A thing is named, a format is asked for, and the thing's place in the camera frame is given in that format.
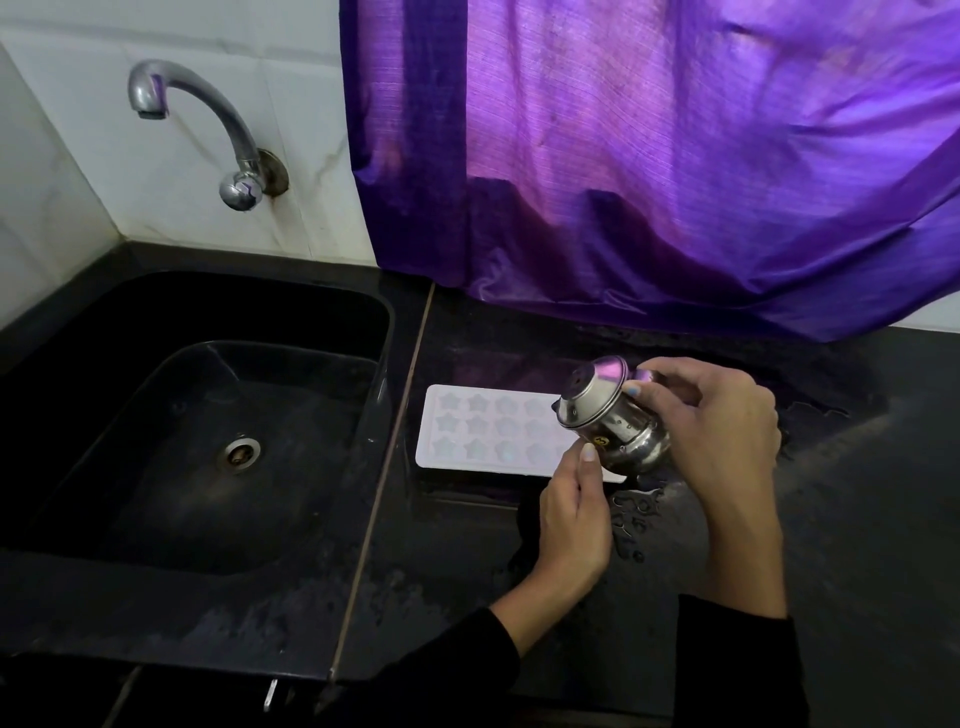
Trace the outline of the person's right hand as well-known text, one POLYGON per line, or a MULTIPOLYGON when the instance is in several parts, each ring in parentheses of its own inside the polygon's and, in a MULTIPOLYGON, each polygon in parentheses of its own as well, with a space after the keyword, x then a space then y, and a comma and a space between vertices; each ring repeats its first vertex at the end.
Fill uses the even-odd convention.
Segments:
POLYGON ((782 444, 774 394, 747 372, 693 358, 641 365, 684 402, 683 420, 661 420, 676 470, 715 523, 772 524, 782 444))

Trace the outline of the person's left hand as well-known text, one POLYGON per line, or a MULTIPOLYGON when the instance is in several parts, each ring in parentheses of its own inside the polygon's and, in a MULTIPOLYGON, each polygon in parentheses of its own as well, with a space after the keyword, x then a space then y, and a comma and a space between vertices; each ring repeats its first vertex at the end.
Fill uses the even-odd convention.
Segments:
POLYGON ((562 456, 538 503, 538 553, 534 582, 551 599, 581 601, 609 564, 613 532, 606 501, 582 501, 579 460, 583 442, 562 456))

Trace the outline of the small steel pot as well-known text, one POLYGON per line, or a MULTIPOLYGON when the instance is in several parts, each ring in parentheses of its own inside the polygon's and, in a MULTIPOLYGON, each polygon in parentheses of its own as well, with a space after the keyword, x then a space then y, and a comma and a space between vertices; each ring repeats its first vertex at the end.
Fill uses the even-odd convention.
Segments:
POLYGON ((622 356, 607 355, 574 370, 551 407, 561 427, 594 444, 607 471, 640 478, 667 465, 670 438, 659 415, 636 403, 623 386, 661 380, 622 356))

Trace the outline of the person's right forearm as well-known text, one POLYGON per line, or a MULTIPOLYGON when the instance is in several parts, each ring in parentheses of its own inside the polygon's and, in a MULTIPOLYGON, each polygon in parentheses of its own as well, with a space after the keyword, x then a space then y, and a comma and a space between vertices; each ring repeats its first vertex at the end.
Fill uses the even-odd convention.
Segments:
POLYGON ((776 508, 706 516, 702 589, 678 598, 671 728, 810 728, 776 508))

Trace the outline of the person's left forearm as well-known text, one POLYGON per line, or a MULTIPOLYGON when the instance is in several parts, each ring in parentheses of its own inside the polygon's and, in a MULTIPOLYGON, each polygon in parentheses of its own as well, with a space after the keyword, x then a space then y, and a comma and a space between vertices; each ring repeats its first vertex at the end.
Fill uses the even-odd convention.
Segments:
POLYGON ((317 728, 477 728, 498 710, 522 657, 589 592, 588 583, 534 573, 488 607, 351 685, 317 728))

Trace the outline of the white star ice tray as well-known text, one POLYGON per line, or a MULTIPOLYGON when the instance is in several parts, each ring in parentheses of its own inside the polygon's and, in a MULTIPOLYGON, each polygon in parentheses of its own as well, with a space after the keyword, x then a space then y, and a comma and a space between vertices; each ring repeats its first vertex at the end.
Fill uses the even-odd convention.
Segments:
POLYGON ((577 441, 552 406, 557 394, 432 384, 414 461, 425 469, 551 477, 577 441))

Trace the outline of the purple curtain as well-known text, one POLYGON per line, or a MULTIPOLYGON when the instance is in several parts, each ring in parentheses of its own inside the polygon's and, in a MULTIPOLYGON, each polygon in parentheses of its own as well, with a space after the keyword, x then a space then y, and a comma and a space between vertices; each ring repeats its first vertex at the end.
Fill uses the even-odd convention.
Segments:
POLYGON ((829 342, 960 298, 960 0, 340 0, 377 264, 829 342))

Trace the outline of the metal sink drain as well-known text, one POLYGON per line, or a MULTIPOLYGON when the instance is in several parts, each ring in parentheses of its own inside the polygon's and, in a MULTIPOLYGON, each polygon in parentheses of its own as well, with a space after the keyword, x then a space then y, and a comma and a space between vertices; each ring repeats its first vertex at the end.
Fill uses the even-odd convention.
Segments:
POLYGON ((262 454, 259 441, 241 436, 221 446, 215 457, 215 466, 221 473, 237 476, 253 467, 262 454))

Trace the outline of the black stone sink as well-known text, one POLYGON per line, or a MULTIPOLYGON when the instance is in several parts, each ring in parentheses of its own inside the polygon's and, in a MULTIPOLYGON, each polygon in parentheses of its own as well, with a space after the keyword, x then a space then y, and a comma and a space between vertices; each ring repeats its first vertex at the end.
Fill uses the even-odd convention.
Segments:
POLYGON ((227 577, 329 535, 391 319, 311 283, 117 286, 0 375, 0 549, 227 577), (225 474, 241 436, 262 453, 225 474))

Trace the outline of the chrome wall faucet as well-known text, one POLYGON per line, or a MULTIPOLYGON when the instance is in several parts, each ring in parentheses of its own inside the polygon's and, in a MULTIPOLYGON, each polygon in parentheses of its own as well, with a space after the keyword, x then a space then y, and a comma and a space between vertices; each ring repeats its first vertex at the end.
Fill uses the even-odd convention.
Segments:
POLYGON ((128 102, 142 119, 163 120, 170 115, 171 89, 188 93, 209 108, 229 138, 238 169, 221 180, 219 195, 230 209, 246 213, 263 198, 278 198, 288 191, 290 177, 284 163, 258 145, 239 111, 214 85, 189 68, 164 59, 145 59, 128 73, 128 102))

